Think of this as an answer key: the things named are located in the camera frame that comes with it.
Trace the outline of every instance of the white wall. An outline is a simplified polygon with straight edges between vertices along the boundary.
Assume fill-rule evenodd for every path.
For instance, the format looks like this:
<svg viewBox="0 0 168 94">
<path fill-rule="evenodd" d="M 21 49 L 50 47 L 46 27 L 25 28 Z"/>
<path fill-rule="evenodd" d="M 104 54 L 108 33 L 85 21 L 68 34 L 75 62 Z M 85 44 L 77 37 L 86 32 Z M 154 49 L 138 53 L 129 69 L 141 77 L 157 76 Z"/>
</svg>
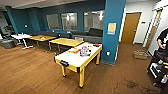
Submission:
<svg viewBox="0 0 168 94">
<path fill-rule="evenodd" d="M 160 35 L 161 31 L 163 31 L 164 29 L 168 28 L 168 6 L 164 7 L 168 5 L 168 0 L 162 0 L 159 3 L 157 3 L 157 5 L 155 6 L 155 9 L 158 9 L 160 7 L 163 8 L 162 13 L 161 13 L 161 20 L 160 20 L 160 24 L 158 26 L 158 29 L 156 30 L 156 33 L 153 37 L 153 40 L 149 46 L 148 51 L 153 55 L 154 51 L 158 49 L 158 45 L 157 45 L 157 37 Z"/>
<path fill-rule="evenodd" d="M 152 9 L 156 4 L 156 2 L 158 2 L 158 0 L 148 1 L 148 2 L 127 3 L 125 5 L 125 13 L 142 12 L 133 43 L 143 43 L 149 26 L 149 22 L 152 18 Z M 122 21 L 125 21 L 125 16 L 126 14 L 123 14 Z M 119 41 L 121 41 L 121 37 L 122 37 L 123 24 L 124 22 L 122 22 L 122 25 L 121 25 Z"/>
</svg>

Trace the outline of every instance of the wooden door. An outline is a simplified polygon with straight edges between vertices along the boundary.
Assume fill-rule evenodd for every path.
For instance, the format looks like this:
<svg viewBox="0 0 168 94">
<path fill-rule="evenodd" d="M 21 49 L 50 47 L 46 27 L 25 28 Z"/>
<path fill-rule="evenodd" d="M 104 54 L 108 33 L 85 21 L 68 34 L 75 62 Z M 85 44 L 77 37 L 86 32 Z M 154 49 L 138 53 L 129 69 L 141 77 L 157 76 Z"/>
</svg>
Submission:
<svg viewBox="0 0 168 94">
<path fill-rule="evenodd" d="M 146 39 L 147 39 L 147 42 L 146 42 L 146 45 L 145 45 L 145 47 L 143 48 L 143 50 L 148 50 L 148 48 L 149 48 L 149 46 L 150 46 L 150 43 L 151 43 L 151 41 L 152 41 L 152 39 L 153 39 L 153 36 L 154 36 L 154 34 L 155 34 L 155 31 L 156 31 L 156 29 L 157 29 L 157 27 L 158 27 L 158 25 L 159 25 L 161 13 L 162 13 L 162 10 L 158 10 L 158 11 L 157 11 L 157 14 L 156 14 L 156 16 L 155 16 L 155 18 L 151 20 L 152 28 L 151 28 L 150 32 L 148 32 L 148 36 L 147 36 L 147 38 L 146 38 Z"/>
<path fill-rule="evenodd" d="M 133 42 L 141 13 L 127 13 L 121 42 Z"/>
</svg>

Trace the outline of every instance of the ceiling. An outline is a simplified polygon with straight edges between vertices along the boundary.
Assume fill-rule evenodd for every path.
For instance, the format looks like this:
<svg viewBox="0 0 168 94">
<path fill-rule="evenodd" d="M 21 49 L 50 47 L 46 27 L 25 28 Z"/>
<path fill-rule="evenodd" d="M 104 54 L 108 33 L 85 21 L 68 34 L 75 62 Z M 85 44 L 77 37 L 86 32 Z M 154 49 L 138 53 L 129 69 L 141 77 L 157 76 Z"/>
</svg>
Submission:
<svg viewBox="0 0 168 94">
<path fill-rule="evenodd" d="M 48 7 L 54 5 L 62 5 L 74 2 L 81 2 L 86 0 L 0 0 L 0 10 L 5 10 L 5 6 L 12 6 L 12 8 L 24 9 L 30 7 Z M 127 0 L 130 2 L 139 1 L 156 1 L 156 0 Z"/>
</svg>

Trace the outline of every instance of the table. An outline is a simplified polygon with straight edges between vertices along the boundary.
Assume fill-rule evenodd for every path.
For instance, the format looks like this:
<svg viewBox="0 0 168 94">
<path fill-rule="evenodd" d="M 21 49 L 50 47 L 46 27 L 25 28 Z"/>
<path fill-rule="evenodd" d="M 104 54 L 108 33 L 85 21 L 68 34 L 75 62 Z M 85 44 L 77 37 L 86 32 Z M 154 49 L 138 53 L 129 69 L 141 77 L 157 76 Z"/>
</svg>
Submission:
<svg viewBox="0 0 168 94">
<path fill-rule="evenodd" d="M 29 39 L 36 40 L 37 41 L 37 46 L 39 46 L 38 41 L 49 41 L 49 40 L 54 39 L 54 38 L 56 38 L 56 37 L 38 35 L 38 36 L 30 37 Z"/>
<path fill-rule="evenodd" d="M 90 56 L 82 57 L 80 56 L 80 51 L 76 54 L 69 52 L 75 48 L 81 49 L 83 46 L 89 47 L 89 49 L 91 50 Z M 102 45 L 100 44 L 99 47 L 95 47 L 93 46 L 93 44 L 85 42 L 75 48 L 71 48 L 68 51 L 55 56 L 54 59 L 57 64 L 60 64 L 62 66 L 62 73 L 64 77 L 66 77 L 66 68 L 80 74 L 79 87 L 82 88 L 84 85 L 85 67 L 95 56 L 97 56 L 96 64 L 99 64 Z"/>
<path fill-rule="evenodd" d="M 71 46 L 71 47 L 76 47 L 79 44 L 83 43 L 84 41 L 74 40 L 74 39 L 67 39 L 67 38 L 58 38 L 58 39 L 55 39 L 55 40 L 51 40 L 50 42 L 58 44 L 58 49 L 60 51 L 59 44 L 66 45 L 66 46 Z"/>
<path fill-rule="evenodd" d="M 11 36 L 14 37 L 15 39 L 18 39 L 18 41 L 19 41 L 18 44 L 23 44 L 24 43 L 25 47 L 23 47 L 22 49 L 33 47 L 33 46 L 27 46 L 27 43 L 25 41 L 25 38 L 30 38 L 32 36 L 30 36 L 28 34 L 16 34 L 16 35 L 11 35 Z"/>
</svg>

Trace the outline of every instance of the light switch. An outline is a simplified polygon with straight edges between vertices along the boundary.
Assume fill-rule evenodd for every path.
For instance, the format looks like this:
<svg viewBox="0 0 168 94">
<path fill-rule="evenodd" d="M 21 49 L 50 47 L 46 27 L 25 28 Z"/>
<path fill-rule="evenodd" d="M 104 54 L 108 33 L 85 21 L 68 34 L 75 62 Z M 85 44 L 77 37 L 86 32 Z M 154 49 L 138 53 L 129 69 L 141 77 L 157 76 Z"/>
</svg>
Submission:
<svg viewBox="0 0 168 94">
<path fill-rule="evenodd" d="M 107 55 L 110 55 L 110 52 L 107 52 Z"/>
<path fill-rule="evenodd" d="M 28 26 L 25 24 L 25 27 L 27 28 Z"/>
</svg>

